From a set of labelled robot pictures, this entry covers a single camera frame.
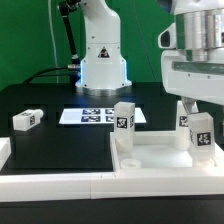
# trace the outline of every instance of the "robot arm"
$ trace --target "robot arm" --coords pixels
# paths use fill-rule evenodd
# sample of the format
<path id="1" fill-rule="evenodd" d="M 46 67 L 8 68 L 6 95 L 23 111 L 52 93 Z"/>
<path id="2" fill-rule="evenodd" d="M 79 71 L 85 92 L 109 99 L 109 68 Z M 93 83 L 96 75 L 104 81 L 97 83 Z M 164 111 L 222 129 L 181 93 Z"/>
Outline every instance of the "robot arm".
<path id="1" fill-rule="evenodd" d="M 85 21 L 86 55 L 81 61 L 81 79 L 76 90 L 91 95 L 119 94 L 131 85 L 120 52 L 120 18 L 105 0 L 67 0 L 59 5 L 65 23 L 68 14 L 78 6 Z M 71 37 L 70 25 L 66 29 Z M 69 42 L 72 55 L 77 55 L 74 42 Z"/>
<path id="2" fill-rule="evenodd" d="M 159 37 L 166 91 L 224 105 L 224 1 L 158 2 L 175 17 Z"/>

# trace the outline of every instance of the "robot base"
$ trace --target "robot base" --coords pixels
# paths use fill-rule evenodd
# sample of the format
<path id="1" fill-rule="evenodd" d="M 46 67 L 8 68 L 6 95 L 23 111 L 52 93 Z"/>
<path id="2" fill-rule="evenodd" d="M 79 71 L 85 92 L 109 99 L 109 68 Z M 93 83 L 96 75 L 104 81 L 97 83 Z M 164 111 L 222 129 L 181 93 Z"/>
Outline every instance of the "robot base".
<path id="1" fill-rule="evenodd" d="M 91 96 L 117 96 L 123 93 L 128 93 L 132 89 L 131 83 L 117 89 L 90 89 L 81 85 L 76 85 L 76 92 Z"/>

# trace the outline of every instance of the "green background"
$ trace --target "green background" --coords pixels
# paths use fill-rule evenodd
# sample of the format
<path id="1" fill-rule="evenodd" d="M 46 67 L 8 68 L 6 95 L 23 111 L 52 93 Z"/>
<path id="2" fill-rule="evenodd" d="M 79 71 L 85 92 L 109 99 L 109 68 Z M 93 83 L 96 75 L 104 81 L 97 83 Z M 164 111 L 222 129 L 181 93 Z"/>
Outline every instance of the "green background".
<path id="1" fill-rule="evenodd" d="M 71 61 L 70 51 L 63 22 L 57 10 L 59 2 L 61 0 L 52 0 L 53 27 L 58 64 L 67 65 Z M 122 56 L 127 60 L 128 78 L 135 82 L 156 81 L 149 66 L 148 55 L 156 79 L 161 81 L 162 51 L 158 48 L 157 38 L 173 21 L 172 15 L 163 11 L 156 0 L 107 0 L 106 2 L 121 18 L 121 51 Z M 83 15 L 78 10 L 70 16 L 70 19 L 78 53 L 82 58 L 85 55 Z M 0 89 L 10 84 L 22 83 L 34 73 L 55 66 L 48 0 L 1 0 L 0 32 Z M 60 78 L 59 82 L 65 80 L 67 78 Z M 56 82 L 56 78 L 41 78 L 37 81 Z"/>

